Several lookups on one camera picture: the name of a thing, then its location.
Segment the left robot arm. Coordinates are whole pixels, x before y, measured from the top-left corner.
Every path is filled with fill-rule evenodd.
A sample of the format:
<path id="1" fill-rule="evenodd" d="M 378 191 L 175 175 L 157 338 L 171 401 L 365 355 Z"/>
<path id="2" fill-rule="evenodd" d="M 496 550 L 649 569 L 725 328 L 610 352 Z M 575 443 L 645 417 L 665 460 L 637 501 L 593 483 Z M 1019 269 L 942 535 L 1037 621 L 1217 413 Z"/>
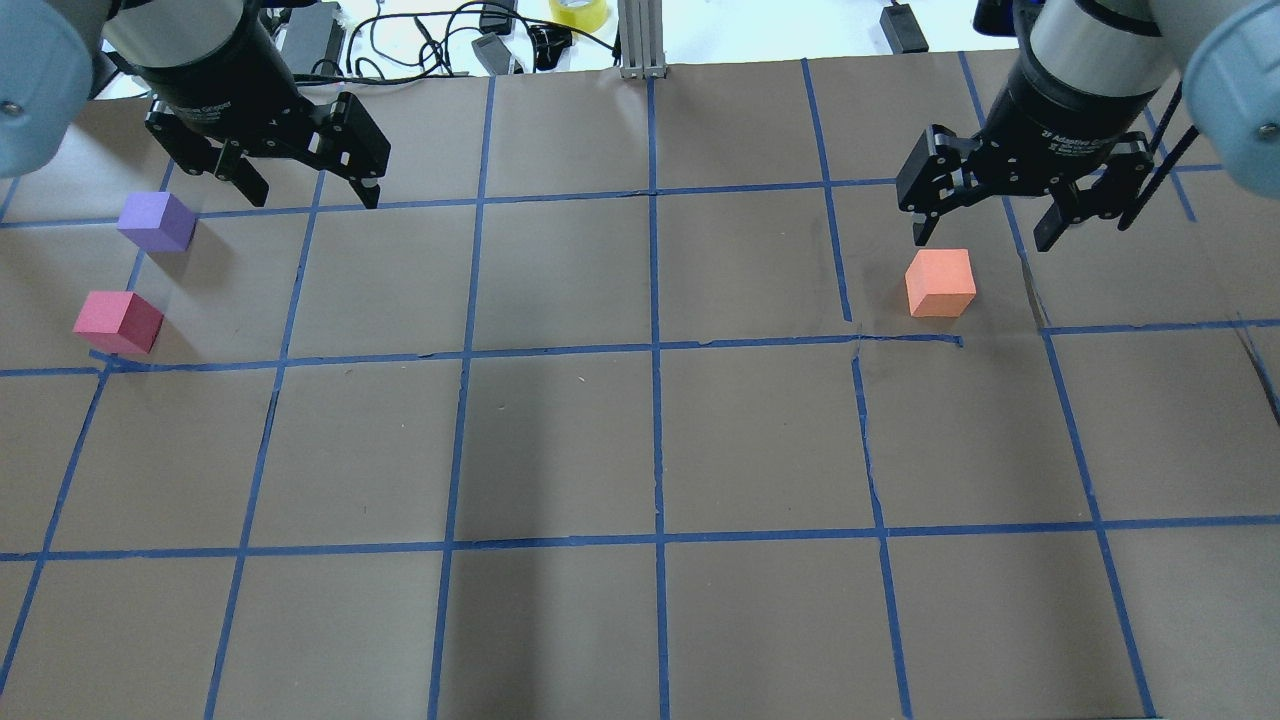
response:
<path id="1" fill-rule="evenodd" d="M 257 1 L 5 1 L 1 9 L 1 173 L 27 176 L 58 154 L 91 99 L 110 44 L 154 94 L 145 124 L 187 174 L 210 174 L 261 208 L 255 158 L 344 178 L 374 209 L 390 142 L 358 97 L 306 99 Z"/>

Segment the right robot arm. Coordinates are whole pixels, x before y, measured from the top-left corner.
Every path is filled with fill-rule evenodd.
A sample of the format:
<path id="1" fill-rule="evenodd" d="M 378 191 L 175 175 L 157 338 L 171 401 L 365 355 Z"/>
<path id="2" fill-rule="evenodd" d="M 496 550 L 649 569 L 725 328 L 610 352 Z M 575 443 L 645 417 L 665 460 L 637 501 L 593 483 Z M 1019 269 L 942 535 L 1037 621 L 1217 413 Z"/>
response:
<path id="1" fill-rule="evenodd" d="M 1277 197 L 1275 1 L 979 1 L 974 29 L 1018 59 L 980 129 L 933 124 L 895 187 L 916 246 L 991 197 L 1051 197 L 1050 250 L 1091 218 L 1129 228 L 1178 160 L 1206 138 L 1231 179 Z"/>

